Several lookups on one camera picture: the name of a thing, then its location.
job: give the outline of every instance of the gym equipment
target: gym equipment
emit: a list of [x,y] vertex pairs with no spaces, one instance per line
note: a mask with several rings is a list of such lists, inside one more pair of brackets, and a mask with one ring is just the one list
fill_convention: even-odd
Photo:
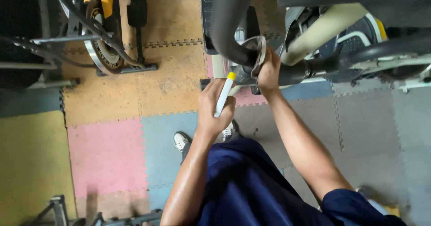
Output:
[[[129,57],[122,44],[119,0],[60,0],[60,3],[68,22],[62,26],[58,37],[50,36],[46,0],[39,0],[38,7],[35,7],[40,11],[40,16],[36,14],[36,17],[41,20],[40,23],[38,22],[38,27],[41,27],[42,35],[40,33],[25,35],[24,33],[24,36],[21,36],[22,31],[11,31],[10,35],[3,32],[0,35],[0,43],[11,43],[9,44],[12,46],[9,47],[11,49],[16,49],[14,45],[23,48],[26,50],[25,54],[29,56],[27,61],[25,59],[16,61],[10,57],[2,58],[0,73],[7,73],[5,76],[9,76],[12,72],[14,76],[21,78],[16,82],[17,84],[13,85],[0,82],[0,87],[28,87],[38,79],[42,70],[58,68],[54,60],[81,68],[94,68],[97,70],[98,76],[158,69],[156,64],[145,63],[142,55],[141,27],[145,26],[147,22],[146,0],[132,0],[128,6],[129,24],[137,28],[138,60]],[[14,16],[8,17],[5,18],[4,23],[15,18]],[[84,41],[94,63],[77,63],[59,54],[60,50],[55,48],[57,43],[69,41]]]
[[[236,81],[238,86],[256,85],[251,78],[256,51],[239,45],[236,38],[240,30],[247,29],[241,24],[247,19],[250,3],[251,0],[205,2],[205,8],[211,10],[209,24],[203,25],[205,47],[210,47],[209,44],[214,47],[214,51],[207,53],[224,58],[222,63],[213,62],[213,66],[222,65],[224,73],[244,75],[242,81]],[[277,3],[288,8],[284,43],[276,50],[282,62],[281,87],[323,78],[340,83],[373,77],[401,80],[402,87],[407,83],[431,85],[429,0],[277,0]],[[201,88],[207,82],[202,80]],[[259,94],[256,88],[252,91]]]
[[[54,222],[43,222],[43,218],[48,214],[51,209],[54,211]],[[39,215],[25,226],[136,226],[142,225],[144,222],[150,222],[162,218],[162,210],[153,210],[151,213],[126,219],[113,218],[105,221],[102,213],[98,212],[93,223],[86,224],[85,218],[69,219],[67,217],[66,202],[63,195],[56,195],[51,197],[48,205],[42,210]]]

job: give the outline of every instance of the shoe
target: shoe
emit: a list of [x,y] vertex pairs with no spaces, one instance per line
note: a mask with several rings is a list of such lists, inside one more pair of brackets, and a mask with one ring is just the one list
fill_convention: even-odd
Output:
[[187,135],[181,131],[177,131],[174,134],[174,145],[175,147],[182,152],[184,149],[184,146],[186,144],[190,143],[190,141],[187,138]]
[[226,141],[227,138],[231,137],[237,131],[237,125],[234,120],[232,120],[228,127],[222,131],[223,133],[223,142]]

